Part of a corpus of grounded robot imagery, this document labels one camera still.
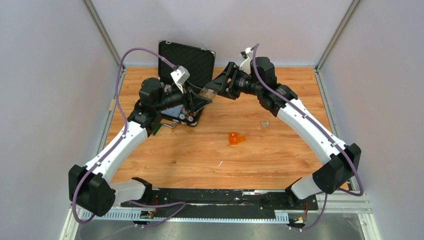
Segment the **clear bottle cap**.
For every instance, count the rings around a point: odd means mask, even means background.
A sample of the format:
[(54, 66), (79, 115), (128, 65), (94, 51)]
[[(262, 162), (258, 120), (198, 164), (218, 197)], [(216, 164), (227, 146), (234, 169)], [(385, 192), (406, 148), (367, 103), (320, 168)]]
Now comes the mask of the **clear bottle cap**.
[(269, 122), (268, 120), (262, 120), (262, 121), (261, 121), (261, 126), (262, 126), (263, 128), (267, 128), (267, 127), (269, 127), (269, 126), (270, 126), (270, 122)]

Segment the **orange pill organizer box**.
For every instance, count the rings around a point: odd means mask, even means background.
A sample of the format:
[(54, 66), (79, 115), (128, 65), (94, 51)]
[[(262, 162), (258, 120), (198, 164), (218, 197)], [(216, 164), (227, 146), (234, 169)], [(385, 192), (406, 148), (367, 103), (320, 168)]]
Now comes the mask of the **orange pill organizer box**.
[(238, 145), (246, 141), (246, 136), (239, 134), (238, 132), (229, 132), (228, 133), (228, 144), (229, 145)]

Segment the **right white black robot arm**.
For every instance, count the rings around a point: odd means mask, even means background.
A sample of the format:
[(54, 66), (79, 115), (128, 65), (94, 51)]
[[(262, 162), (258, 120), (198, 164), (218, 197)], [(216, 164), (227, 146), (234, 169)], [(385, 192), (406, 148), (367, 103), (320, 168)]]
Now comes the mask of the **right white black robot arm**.
[(361, 148), (346, 144), (327, 130), (287, 85), (277, 82), (275, 66), (268, 57), (256, 57), (246, 73), (234, 62), (205, 85), (214, 94), (235, 100), (254, 95), (260, 105), (291, 127), (312, 149), (322, 166), (286, 188), (286, 204), (298, 209), (311, 195), (332, 194), (358, 172)]

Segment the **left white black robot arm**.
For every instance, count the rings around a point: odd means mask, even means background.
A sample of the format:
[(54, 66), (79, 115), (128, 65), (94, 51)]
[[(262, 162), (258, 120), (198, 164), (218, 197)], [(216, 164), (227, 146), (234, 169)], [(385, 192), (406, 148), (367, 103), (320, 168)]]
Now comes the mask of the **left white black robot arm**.
[(69, 199), (73, 216), (77, 208), (89, 211), (92, 216), (102, 217), (114, 205), (135, 201), (149, 206), (153, 193), (148, 183), (134, 177), (125, 182), (112, 183), (116, 171), (128, 156), (150, 137), (162, 121), (162, 111), (185, 106), (198, 112), (212, 103), (215, 91), (203, 87), (199, 92), (186, 85), (175, 83), (173, 91), (165, 91), (165, 84), (158, 78), (147, 78), (141, 83), (139, 99), (124, 125), (113, 140), (85, 165), (74, 165), (68, 172)]

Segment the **clear pill bottle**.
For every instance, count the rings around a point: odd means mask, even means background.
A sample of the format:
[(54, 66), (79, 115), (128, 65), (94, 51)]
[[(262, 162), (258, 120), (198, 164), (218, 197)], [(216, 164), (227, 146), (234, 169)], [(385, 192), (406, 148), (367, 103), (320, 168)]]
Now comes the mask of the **clear pill bottle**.
[(217, 95), (218, 95), (218, 91), (215, 89), (210, 89), (207, 87), (204, 87), (200, 92), (199, 95), (201, 97), (213, 100)]

